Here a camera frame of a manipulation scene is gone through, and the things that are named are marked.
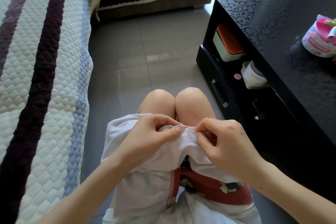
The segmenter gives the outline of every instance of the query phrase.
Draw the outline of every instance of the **hand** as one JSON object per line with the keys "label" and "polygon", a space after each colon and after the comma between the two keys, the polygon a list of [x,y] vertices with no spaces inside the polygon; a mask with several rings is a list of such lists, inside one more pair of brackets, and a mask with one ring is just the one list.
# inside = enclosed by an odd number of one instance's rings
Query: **hand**
{"label": "hand", "polygon": [[[199,147],[205,155],[228,174],[250,183],[253,176],[263,170],[266,161],[254,148],[239,122],[205,118],[195,132]],[[215,146],[208,139],[209,133],[217,136]]]}
{"label": "hand", "polygon": [[118,156],[122,164],[131,169],[138,167],[145,158],[154,154],[166,142],[178,138],[183,131],[183,128],[175,127],[157,132],[164,125],[176,126],[180,123],[163,114],[142,116],[113,155]]}

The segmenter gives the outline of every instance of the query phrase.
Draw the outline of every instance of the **forearm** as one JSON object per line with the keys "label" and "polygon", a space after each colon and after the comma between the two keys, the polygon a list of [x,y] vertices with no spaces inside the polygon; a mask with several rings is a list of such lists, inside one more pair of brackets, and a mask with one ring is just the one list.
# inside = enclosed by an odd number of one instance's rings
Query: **forearm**
{"label": "forearm", "polygon": [[251,181],[251,186],[300,224],[336,223],[335,204],[293,181],[274,165],[265,163],[259,177]]}
{"label": "forearm", "polygon": [[112,154],[73,193],[45,214],[38,224],[88,223],[121,179],[131,171]]}

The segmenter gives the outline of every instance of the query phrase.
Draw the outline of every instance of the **pink sticker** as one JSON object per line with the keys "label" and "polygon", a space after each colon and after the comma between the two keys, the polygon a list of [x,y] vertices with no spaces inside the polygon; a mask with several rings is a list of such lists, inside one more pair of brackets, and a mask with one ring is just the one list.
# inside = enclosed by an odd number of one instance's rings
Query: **pink sticker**
{"label": "pink sticker", "polygon": [[237,79],[237,80],[240,80],[242,78],[242,76],[240,74],[234,74],[234,77]]}

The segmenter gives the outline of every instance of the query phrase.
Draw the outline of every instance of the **orange lid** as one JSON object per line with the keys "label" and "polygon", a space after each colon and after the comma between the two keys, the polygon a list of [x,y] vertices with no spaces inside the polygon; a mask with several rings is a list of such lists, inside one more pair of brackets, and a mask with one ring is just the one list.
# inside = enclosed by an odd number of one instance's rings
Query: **orange lid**
{"label": "orange lid", "polygon": [[229,54],[235,55],[245,52],[237,38],[235,38],[235,36],[231,33],[228,27],[225,26],[225,24],[218,25],[216,31]]}

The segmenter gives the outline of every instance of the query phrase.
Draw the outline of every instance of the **left hand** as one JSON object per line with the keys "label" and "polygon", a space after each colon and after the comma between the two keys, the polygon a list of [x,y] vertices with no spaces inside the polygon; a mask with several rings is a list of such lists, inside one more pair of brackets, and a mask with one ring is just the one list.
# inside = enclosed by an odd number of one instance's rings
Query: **left hand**
{"label": "left hand", "polygon": [[113,155],[118,156],[121,163],[131,169],[154,154],[166,142],[178,138],[182,127],[175,127],[163,132],[157,132],[164,125],[180,125],[171,117],[163,114],[146,114],[142,116]]}

